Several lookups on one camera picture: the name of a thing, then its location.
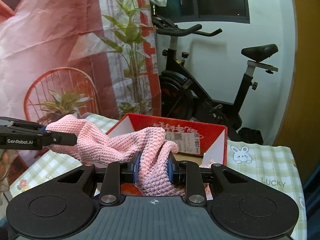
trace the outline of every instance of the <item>wooden door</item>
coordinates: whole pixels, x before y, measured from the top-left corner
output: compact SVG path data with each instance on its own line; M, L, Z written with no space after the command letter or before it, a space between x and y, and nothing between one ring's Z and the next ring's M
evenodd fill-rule
M302 183L320 161L320 0L295 0L298 50L275 146L291 148Z

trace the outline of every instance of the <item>stationary bike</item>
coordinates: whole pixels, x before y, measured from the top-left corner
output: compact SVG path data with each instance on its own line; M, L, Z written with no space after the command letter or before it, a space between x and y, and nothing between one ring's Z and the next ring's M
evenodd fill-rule
M236 132L242 125L239 116L240 109L250 87L257 89L258 83L252 83L253 73L256 67L266 69L273 74L278 68L261 63L268 57L278 52L276 44L242 49L241 54L252 59L248 60L248 67L242 78L234 103L213 100L191 73L184 67L189 54L182 52L182 61L176 59L178 37L189 34L197 34L213 37L222 32L218 29L212 33L199 31L201 24L189 29L180 29L171 20L161 15L152 16L153 25L157 34L171 37L170 46L163 50L162 55L167 57L166 68L159 76L161 87L162 116L190 120L195 118L200 122L221 124L228 127L228 136L232 141L241 141Z

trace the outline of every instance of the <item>pink knitted cloth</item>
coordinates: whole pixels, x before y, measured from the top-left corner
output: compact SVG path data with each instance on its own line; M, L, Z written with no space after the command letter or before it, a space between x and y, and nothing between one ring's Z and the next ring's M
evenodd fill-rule
M96 125L86 119L66 115L46 128L51 131L74 133L75 146L51 145L55 152L68 154L79 161L108 165L119 160L129 161L138 152L140 158L137 188L146 196L184 195L183 186L169 181L167 158L169 152L179 151L175 142L165 140L161 127L147 127L137 132L109 138Z

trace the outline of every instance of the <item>red box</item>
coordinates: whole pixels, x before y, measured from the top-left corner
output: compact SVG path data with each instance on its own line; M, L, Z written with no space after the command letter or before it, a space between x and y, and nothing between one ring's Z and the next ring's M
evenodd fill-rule
M203 156L203 164L211 159L226 164L228 137L227 128L222 125L129 113L107 135L112 138L152 126L164 128L166 139L175 141L180 146L180 152L196 152L193 155Z

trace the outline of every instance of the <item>bike seat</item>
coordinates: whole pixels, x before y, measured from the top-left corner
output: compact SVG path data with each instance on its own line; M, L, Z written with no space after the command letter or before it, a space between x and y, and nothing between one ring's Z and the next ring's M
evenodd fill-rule
M273 54L277 53L278 47L276 44L268 44L258 47L250 47L242 49L241 54L256 61L261 62L268 57L271 57Z

